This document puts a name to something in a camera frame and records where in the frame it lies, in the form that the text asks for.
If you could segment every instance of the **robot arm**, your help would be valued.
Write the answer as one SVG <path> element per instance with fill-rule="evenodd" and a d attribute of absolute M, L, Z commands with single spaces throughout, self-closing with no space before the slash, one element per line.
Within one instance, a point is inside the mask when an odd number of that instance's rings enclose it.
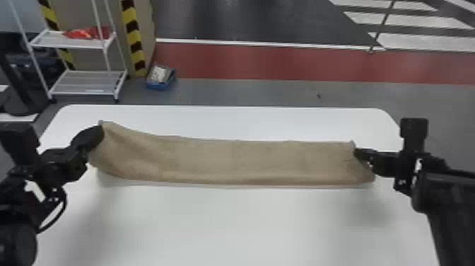
<path fill-rule="evenodd" d="M 428 121 L 402 119 L 400 152 L 356 149 L 375 174 L 394 178 L 394 189 L 428 217 L 441 266 L 475 265 L 475 173 L 453 170 L 424 151 Z"/>
<path fill-rule="evenodd" d="M 34 263 L 36 235 L 52 226 L 66 209 L 63 186 L 84 174 L 88 152 L 103 138 L 102 127 L 91 127 L 76 135 L 68 147 L 39 155 L 40 143 L 30 125 L 7 124 L 0 129 L 1 145 L 15 163 L 0 182 L 0 265 Z M 25 191 L 27 181 L 35 182 L 45 198 Z M 58 214 L 44 224 L 58 207 Z"/>

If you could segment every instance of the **towel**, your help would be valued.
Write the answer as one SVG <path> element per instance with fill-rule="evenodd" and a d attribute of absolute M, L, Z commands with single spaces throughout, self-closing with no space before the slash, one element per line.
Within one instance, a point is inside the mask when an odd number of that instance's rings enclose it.
<path fill-rule="evenodd" d="M 374 180 L 349 142 L 158 136 L 103 122 L 90 163 L 120 178 L 216 185 L 358 185 Z"/>

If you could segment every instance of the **white table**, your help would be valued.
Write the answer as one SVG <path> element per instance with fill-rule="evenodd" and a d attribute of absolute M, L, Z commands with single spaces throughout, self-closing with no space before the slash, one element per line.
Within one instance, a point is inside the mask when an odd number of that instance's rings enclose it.
<path fill-rule="evenodd" d="M 66 146 L 98 120 L 186 137 L 348 141 L 397 151 L 378 109 L 70 105 L 41 149 Z M 393 191 L 150 184 L 91 168 L 66 186 L 69 207 L 39 236 L 35 265 L 437 265 L 429 225 Z"/>

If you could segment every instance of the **hazard stripe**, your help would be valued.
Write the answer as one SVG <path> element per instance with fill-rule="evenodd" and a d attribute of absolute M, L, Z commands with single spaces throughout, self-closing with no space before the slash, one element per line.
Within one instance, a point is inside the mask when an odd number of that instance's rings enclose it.
<path fill-rule="evenodd" d="M 49 29 L 51 30 L 60 30 L 58 26 L 58 20 L 54 9 L 48 0 L 38 0 L 38 3 L 41 5 L 41 11 L 45 17 L 46 23 L 48 24 Z M 70 70 L 75 70 L 73 55 L 67 49 L 59 49 L 59 56 L 66 62 Z"/>
<path fill-rule="evenodd" d="M 134 0 L 122 0 L 122 22 L 127 34 L 127 43 L 130 48 L 130 59 L 134 65 L 136 76 L 146 75 L 145 53 L 142 47 L 139 22 Z"/>

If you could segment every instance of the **white wire shelf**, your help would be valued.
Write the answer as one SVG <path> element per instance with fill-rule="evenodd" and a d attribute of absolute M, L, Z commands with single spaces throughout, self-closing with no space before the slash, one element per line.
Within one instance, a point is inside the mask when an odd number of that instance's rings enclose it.
<path fill-rule="evenodd" d="M 118 94 L 127 71 L 66 70 L 49 91 L 52 95 L 113 95 Z"/>
<path fill-rule="evenodd" d="M 104 39 L 104 48 L 109 48 L 116 37 L 115 32 L 110 33 L 108 39 Z M 31 40 L 33 47 L 50 47 L 66 49 L 102 49 L 100 40 L 71 39 L 63 35 L 62 31 L 43 30 L 35 39 Z"/>

